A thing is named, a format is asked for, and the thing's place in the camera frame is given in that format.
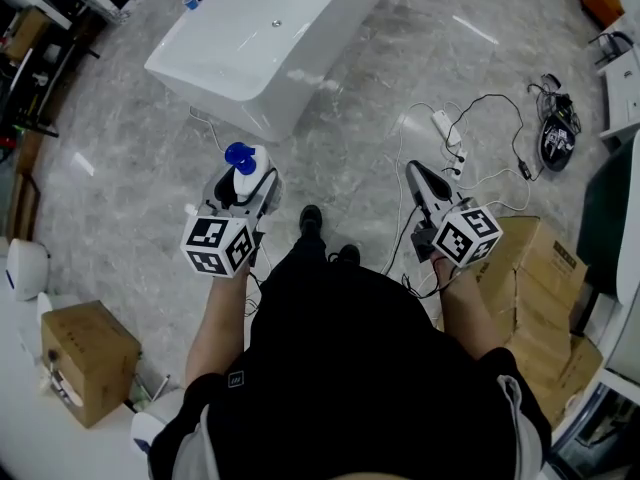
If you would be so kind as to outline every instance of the gray marble tile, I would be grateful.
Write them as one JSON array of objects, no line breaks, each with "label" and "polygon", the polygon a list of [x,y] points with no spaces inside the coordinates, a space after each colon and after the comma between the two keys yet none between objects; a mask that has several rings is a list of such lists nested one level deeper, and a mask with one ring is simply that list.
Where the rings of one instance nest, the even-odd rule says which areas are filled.
[{"label": "gray marble tile", "polygon": [[[144,70],[182,12],[181,0],[144,0],[127,23],[102,34],[96,45],[102,58],[87,58],[80,66],[57,121],[61,137],[46,140],[36,172],[42,191],[36,238],[51,252],[51,289],[103,300],[140,339],[141,371],[154,386],[165,374],[183,379],[211,284],[192,273],[179,251],[183,208],[200,199],[204,184],[224,165],[207,124],[190,118],[187,105]],[[412,103],[435,110],[446,104],[456,117],[446,102],[466,107],[488,92],[508,95],[525,123],[518,152],[535,170],[539,123],[526,85],[548,72],[574,98],[583,133],[567,169],[543,173],[531,185],[526,213],[542,216],[575,243],[584,188],[606,158],[597,137],[602,90],[594,52],[585,48],[594,34],[577,0],[380,0],[291,137],[265,144],[209,118],[223,147],[235,141],[265,145],[283,178],[278,207],[260,223],[271,265],[297,240],[302,208],[315,203],[325,219],[327,252],[355,243],[363,265],[383,267],[398,225],[395,164],[405,115],[398,166],[401,226],[413,207],[406,162],[417,159],[436,169],[447,162],[431,111],[420,106],[408,112]],[[468,113],[464,144],[470,162],[461,185],[517,169],[510,142],[517,124],[513,108],[502,100],[483,101]],[[78,163],[77,153],[92,173]],[[527,195],[513,174],[468,193],[481,203],[501,199],[513,205]],[[513,213],[498,205],[492,210]],[[400,241],[389,275],[400,281],[406,274],[417,287],[431,268],[418,264],[409,234]],[[262,253],[255,271],[260,279],[269,274]],[[428,279],[421,292],[434,285]],[[257,300],[255,287],[250,291]],[[437,296],[423,305],[437,316]]]}]

